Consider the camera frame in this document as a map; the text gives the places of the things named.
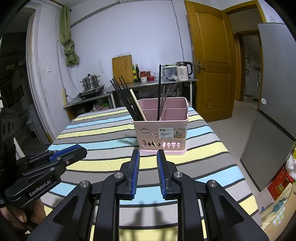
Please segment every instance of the green curtain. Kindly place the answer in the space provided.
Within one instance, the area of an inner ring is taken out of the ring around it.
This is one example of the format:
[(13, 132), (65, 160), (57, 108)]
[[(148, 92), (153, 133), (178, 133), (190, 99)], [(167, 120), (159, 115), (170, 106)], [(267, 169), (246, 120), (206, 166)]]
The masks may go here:
[(62, 45), (65, 47), (66, 65), (79, 64), (79, 57), (74, 52), (75, 44), (71, 37), (70, 8), (64, 6), (62, 7), (59, 19), (59, 38)]

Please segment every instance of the person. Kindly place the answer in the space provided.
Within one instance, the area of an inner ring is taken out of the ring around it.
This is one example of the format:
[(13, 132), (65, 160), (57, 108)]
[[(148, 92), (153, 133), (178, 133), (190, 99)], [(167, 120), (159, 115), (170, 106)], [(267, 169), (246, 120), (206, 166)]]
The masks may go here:
[[(37, 199), (33, 203), (33, 210), (32, 210), (32, 215), (31, 217), (27, 217), (24, 213), (24, 211), (19, 210), (13, 206), (10, 206), (9, 209), (13, 211), (15, 216), (22, 222), (25, 223), (27, 222), (28, 218), (36, 224), (40, 224), (41, 221), (46, 217), (46, 213), (44, 210), (44, 204), (41, 201), (41, 199)], [(3, 217), (5, 217), (9, 222), (11, 222), (15, 227), (19, 229), (25, 229), (19, 221), (17, 221), (14, 216), (11, 214), (11, 212), (6, 208), (3, 207), (0, 209)]]

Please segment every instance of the metal screw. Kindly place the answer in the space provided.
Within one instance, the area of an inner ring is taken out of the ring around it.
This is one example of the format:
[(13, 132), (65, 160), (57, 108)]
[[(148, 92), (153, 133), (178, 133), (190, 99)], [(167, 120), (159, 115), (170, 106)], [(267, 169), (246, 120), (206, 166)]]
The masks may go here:
[(80, 183), (80, 186), (81, 186), (82, 188), (86, 188), (88, 185), (89, 185), (89, 182), (88, 182), (88, 181), (82, 181), (82, 182)]
[(123, 173), (122, 172), (117, 172), (114, 174), (114, 177), (116, 178), (122, 178), (123, 177)]
[(209, 185), (211, 186), (211, 187), (215, 187), (215, 186), (217, 186), (217, 182), (215, 181), (215, 180), (209, 180)]
[(179, 177), (182, 177), (183, 176), (183, 173), (182, 172), (175, 172), (174, 173), (174, 176), (179, 178)]

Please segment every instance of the red box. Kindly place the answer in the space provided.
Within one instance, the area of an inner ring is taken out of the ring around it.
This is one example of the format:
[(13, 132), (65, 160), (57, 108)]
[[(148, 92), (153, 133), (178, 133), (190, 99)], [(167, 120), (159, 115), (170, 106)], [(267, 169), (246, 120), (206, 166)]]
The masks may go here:
[(285, 167), (283, 167), (272, 183), (267, 187), (267, 189), (272, 195), (273, 199), (276, 200), (289, 183), (294, 183), (294, 180), (286, 172)]

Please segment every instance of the striped tablecloth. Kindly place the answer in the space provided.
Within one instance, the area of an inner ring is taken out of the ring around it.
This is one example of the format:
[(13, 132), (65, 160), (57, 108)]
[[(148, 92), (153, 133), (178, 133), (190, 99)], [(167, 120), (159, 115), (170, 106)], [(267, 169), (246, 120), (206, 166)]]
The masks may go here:
[[(188, 111), (187, 152), (167, 155), (167, 160), (195, 180), (217, 180), (260, 225), (255, 198), (238, 166), (202, 117), (191, 107)], [(69, 166), (62, 183), (41, 198), (47, 213), (81, 181), (99, 182), (118, 171), (123, 162), (130, 160), (133, 149), (139, 147), (132, 118), (123, 107), (80, 115), (49, 150), (75, 144), (85, 147), (87, 156)], [(156, 156), (141, 156), (135, 199), (120, 201), (120, 239), (177, 240), (177, 222), (176, 201), (165, 201), (160, 192)]]

